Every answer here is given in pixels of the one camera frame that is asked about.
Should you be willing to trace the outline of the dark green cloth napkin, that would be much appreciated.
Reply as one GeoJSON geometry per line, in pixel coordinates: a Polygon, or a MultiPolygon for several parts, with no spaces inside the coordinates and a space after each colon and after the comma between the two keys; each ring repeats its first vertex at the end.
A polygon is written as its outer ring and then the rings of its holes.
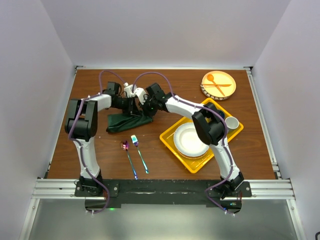
{"type": "Polygon", "coordinates": [[[107,133],[120,133],[130,129],[134,129],[149,123],[153,119],[146,115],[127,115],[123,113],[110,114],[107,116],[107,133]]]}

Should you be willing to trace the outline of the iridescent metal fork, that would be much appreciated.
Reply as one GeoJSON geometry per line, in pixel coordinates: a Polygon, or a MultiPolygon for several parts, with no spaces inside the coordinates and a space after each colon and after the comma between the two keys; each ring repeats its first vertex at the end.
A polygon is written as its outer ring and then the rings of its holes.
{"type": "Polygon", "coordinates": [[[149,174],[148,166],[147,166],[147,164],[146,164],[146,162],[145,162],[145,160],[144,160],[144,158],[143,158],[143,155],[142,155],[142,153],[141,153],[141,151],[140,151],[140,149],[139,149],[139,141],[138,141],[137,136],[136,136],[136,135],[131,135],[130,138],[131,138],[131,141],[132,141],[133,145],[136,147],[137,152],[138,152],[138,154],[139,154],[139,156],[140,156],[140,158],[141,158],[141,161],[142,161],[142,164],[143,164],[145,173],[146,173],[146,174],[149,174]]]}

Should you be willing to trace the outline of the iridescent metal spoon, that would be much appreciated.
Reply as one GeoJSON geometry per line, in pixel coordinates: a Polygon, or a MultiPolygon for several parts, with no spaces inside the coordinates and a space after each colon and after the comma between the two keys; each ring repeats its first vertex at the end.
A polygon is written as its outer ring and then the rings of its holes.
{"type": "Polygon", "coordinates": [[[135,180],[138,180],[138,175],[137,175],[137,172],[136,172],[136,170],[135,170],[135,167],[134,167],[134,165],[133,165],[133,162],[132,162],[132,159],[131,159],[131,156],[130,156],[130,153],[129,153],[129,143],[128,143],[127,140],[121,142],[121,148],[122,148],[122,149],[126,152],[126,154],[127,154],[127,157],[128,157],[128,160],[129,160],[129,163],[130,163],[130,166],[131,166],[133,175],[134,175],[134,179],[135,179],[135,180]]]}

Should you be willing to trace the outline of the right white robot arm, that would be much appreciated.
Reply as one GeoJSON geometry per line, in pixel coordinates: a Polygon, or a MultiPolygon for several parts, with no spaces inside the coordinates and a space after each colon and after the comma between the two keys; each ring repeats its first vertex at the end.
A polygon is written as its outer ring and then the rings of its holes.
{"type": "Polygon", "coordinates": [[[228,127],[213,103],[199,104],[172,92],[165,94],[157,83],[134,92],[141,108],[148,113],[154,115],[160,110],[192,120],[198,138],[212,150],[220,171],[221,181],[209,190],[217,189],[224,197],[233,197],[241,190],[244,177],[228,145],[228,127]]]}

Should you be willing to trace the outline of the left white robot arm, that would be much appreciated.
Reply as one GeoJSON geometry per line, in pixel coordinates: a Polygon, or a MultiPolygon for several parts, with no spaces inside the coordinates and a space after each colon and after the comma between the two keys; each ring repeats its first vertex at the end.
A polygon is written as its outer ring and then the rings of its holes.
{"type": "Polygon", "coordinates": [[[105,190],[95,151],[99,111],[109,108],[122,110],[122,113],[107,116],[108,133],[123,132],[150,122],[138,109],[135,98],[123,97],[121,91],[122,86],[111,81],[96,95],[72,99],[68,103],[64,130],[73,141],[79,157],[80,177],[76,186],[92,196],[99,196],[105,190]]]}

